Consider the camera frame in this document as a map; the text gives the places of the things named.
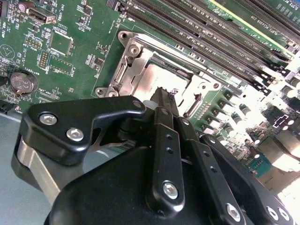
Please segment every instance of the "capacitor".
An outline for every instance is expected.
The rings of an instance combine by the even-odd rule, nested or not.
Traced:
[[[228,144],[228,141],[225,139],[224,136],[217,137],[217,140],[223,145],[226,146]]]
[[[22,1],[18,3],[18,9],[21,12],[26,12],[27,9],[35,7],[36,4],[32,1]]]
[[[251,152],[251,155],[254,158],[259,158],[261,156],[260,153],[253,146],[249,147],[249,151]]]
[[[300,112],[300,99],[293,97],[287,100],[287,105],[293,110]]]
[[[288,98],[296,97],[298,95],[297,91],[289,86],[285,86],[282,90]]]
[[[251,140],[254,142],[254,144],[259,144],[261,141],[257,138],[254,132],[250,132],[249,136]]]
[[[251,116],[252,111],[251,111],[251,109],[249,109],[248,107],[245,107],[245,108],[242,109],[242,113],[243,113],[246,117],[249,117],[249,116]]]
[[[291,81],[291,85],[295,87],[297,90],[300,89],[300,80],[294,77]]]
[[[38,88],[38,80],[32,73],[21,70],[12,73],[10,76],[10,86],[15,94],[25,96]]]
[[[235,117],[233,120],[238,126],[242,126],[245,123],[244,120],[239,116]]]
[[[236,136],[237,132],[233,129],[233,127],[229,126],[225,129],[225,131],[227,132],[227,134],[230,136],[230,137],[234,137]]]

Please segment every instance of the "screw hole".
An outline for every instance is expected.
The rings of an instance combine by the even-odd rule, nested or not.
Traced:
[[[173,149],[171,149],[171,148],[166,148],[166,150],[167,150],[167,152],[168,152],[169,154],[174,154]]]
[[[213,171],[214,173],[217,172],[217,170],[216,170],[213,166],[211,166],[210,169],[211,169],[211,171]]]
[[[210,157],[210,155],[206,151],[204,151],[203,154],[207,157]]]
[[[167,137],[168,140],[173,140],[171,135],[167,135],[166,137]]]
[[[122,33],[122,34],[121,34],[121,39],[122,39],[122,40],[125,40],[126,38],[127,38],[127,34]]]
[[[97,89],[97,94],[99,94],[99,95],[103,95],[103,91],[102,91],[102,90],[100,90],[100,89]]]

